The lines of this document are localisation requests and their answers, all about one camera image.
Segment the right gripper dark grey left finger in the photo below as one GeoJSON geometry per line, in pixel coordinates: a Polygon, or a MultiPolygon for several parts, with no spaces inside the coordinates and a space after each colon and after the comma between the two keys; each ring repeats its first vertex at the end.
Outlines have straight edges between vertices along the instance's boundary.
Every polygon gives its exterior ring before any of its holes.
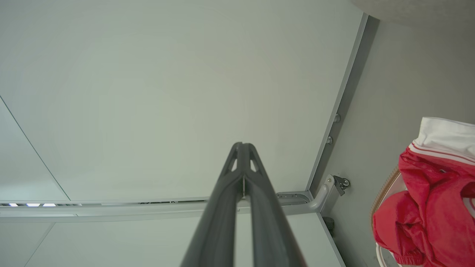
{"type": "Polygon", "coordinates": [[[235,143],[183,257],[182,267],[232,267],[237,204],[243,193],[243,146],[235,143]]]}

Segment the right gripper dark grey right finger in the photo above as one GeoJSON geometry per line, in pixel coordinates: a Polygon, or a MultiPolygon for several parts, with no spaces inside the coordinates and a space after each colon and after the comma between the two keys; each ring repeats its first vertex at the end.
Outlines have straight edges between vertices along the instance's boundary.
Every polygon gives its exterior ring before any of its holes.
{"type": "Polygon", "coordinates": [[[250,200],[255,267],[307,266],[253,144],[245,143],[245,192],[250,200]]]}

